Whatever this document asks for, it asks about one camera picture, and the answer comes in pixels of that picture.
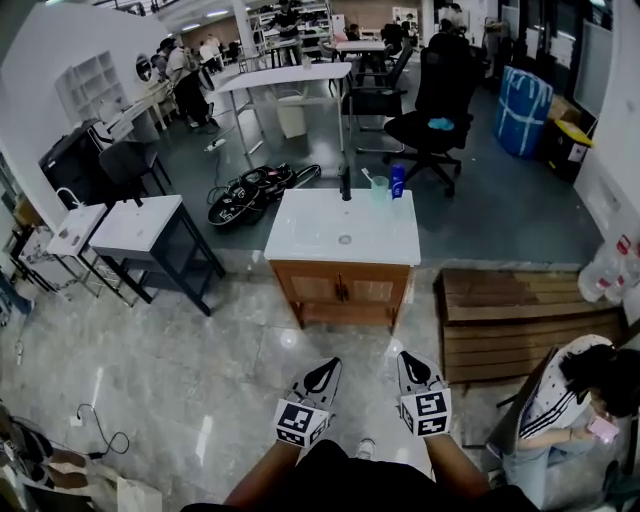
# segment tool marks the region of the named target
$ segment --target person standing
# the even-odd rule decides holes
[[[291,2],[289,0],[280,0],[280,12],[269,23],[269,29],[277,27],[281,40],[294,39],[296,41],[296,44],[281,49],[284,52],[285,63],[289,66],[292,64],[289,51],[293,54],[296,66],[299,66],[302,62],[300,31],[298,30],[300,23],[302,23],[300,13],[291,8]]]
[[[163,39],[160,49],[167,56],[167,77],[174,84],[176,102],[198,126],[206,126],[209,106],[200,91],[198,65],[176,44],[172,37]],[[215,119],[211,124],[218,126]]]

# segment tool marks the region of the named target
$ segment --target sink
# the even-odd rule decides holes
[[[265,257],[269,260],[341,261],[418,265],[420,245],[413,196],[375,202],[370,189],[284,193]]]

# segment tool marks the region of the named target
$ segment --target black hair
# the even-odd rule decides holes
[[[160,49],[173,48],[176,45],[176,40],[173,37],[167,37],[160,41]]]
[[[581,354],[568,354],[560,371],[567,389],[580,394],[595,388],[606,411],[617,418],[637,414],[640,407],[640,352],[595,345]]]
[[[449,32],[453,28],[453,23],[448,19],[443,19],[440,22],[440,32]]]

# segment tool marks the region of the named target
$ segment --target cable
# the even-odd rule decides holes
[[[100,435],[102,436],[102,440],[107,445],[107,449],[104,452],[89,452],[89,453],[79,452],[77,450],[74,450],[73,448],[69,448],[65,444],[59,443],[58,441],[54,441],[53,439],[49,439],[48,437],[44,436],[40,432],[29,428],[27,425],[25,425],[22,422],[20,423],[20,426],[26,428],[32,434],[37,434],[37,435],[40,435],[40,436],[44,437],[51,444],[55,444],[57,446],[61,446],[65,450],[68,450],[68,451],[73,452],[73,453],[77,453],[78,455],[82,455],[84,457],[89,457],[90,459],[96,459],[96,458],[104,457],[110,451],[112,451],[114,453],[117,453],[118,455],[124,455],[125,453],[127,453],[129,451],[129,447],[131,446],[131,441],[129,440],[129,436],[127,436],[127,434],[125,434],[124,432],[118,430],[115,434],[113,434],[113,436],[111,437],[111,440],[107,441],[107,438],[105,437],[104,432],[102,430],[102,425],[100,424],[100,419],[98,418],[98,413],[96,412],[96,410],[94,409],[94,407],[91,404],[80,404],[78,406],[78,409],[76,411],[76,416],[78,417],[78,419],[80,419],[80,409],[82,409],[83,407],[89,407],[91,409],[91,412],[93,412],[93,415],[96,418],[96,423],[98,424],[98,430],[100,431]],[[22,421],[26,421],[28,423],[33,423],[31,420],[29,420],[27,418],[23,418],[21,416],[13,416],[13,418],[18,419],[18,420],[22,420]],[[116,450],[113,447],[113,442],[115,441],[116,437],[118,437],[119,435],[124,437],[126,439],[126,441],[127,441],[127,447],[122,451]]]

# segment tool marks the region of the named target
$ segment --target white wall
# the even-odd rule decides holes
[[[613,2],[613,52],[607,92],[575,188],[610,243],[640,241],[640,7]],[[640,318],[640,286],[625,297],[629,321]]]
[[[125,95],[133,102],[146,87],[135,73],[136,56],[153,55],[166,35],[165,26],[151,17],[87,5],[37,4],[0,70],[11,103],[24,117],[24,136],[36,158],[71,130],[54,85],[65,69],[110,50]]]

